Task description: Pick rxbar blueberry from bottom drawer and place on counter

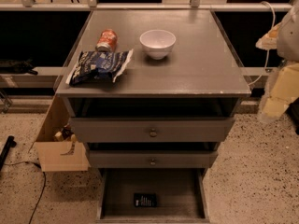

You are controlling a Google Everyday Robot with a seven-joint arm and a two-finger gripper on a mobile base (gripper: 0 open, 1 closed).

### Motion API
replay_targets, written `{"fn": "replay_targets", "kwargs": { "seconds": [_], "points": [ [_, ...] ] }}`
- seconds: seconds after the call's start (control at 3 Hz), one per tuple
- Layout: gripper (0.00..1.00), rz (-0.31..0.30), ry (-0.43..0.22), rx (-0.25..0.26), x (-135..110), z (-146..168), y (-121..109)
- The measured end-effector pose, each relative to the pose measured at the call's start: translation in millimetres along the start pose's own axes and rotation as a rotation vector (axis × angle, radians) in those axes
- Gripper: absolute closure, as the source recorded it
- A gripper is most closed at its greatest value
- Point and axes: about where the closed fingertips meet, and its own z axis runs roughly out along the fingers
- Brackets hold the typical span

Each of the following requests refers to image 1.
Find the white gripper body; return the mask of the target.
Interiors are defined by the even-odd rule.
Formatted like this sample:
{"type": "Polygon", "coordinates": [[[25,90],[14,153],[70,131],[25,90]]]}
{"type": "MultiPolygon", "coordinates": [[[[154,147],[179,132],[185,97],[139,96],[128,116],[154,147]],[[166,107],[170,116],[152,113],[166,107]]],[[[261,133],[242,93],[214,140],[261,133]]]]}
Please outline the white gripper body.
{"type": "Polygon", "coordinates": [[[299,61],[299,0],[284,16],[278,28],[278,56],[288,61],[299,61]]]}

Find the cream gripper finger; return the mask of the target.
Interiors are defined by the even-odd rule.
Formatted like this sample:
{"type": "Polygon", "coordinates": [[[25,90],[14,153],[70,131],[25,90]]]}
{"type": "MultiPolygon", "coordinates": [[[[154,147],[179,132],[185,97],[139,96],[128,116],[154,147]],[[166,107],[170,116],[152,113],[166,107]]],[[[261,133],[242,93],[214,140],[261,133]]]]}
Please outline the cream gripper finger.
{"type": "Polygon", "coordinates": [[[258,121],[279,119],[290,104],[299,98],[299,63],[287,63],[267,79],[259,104],[258,121]]]}
{"type": "Polygon", "coordinates": [[[265,35],[259,38],[255,47],[263,50],[276,49],[280,25],[281,23],[276,24],[265,35]]]}

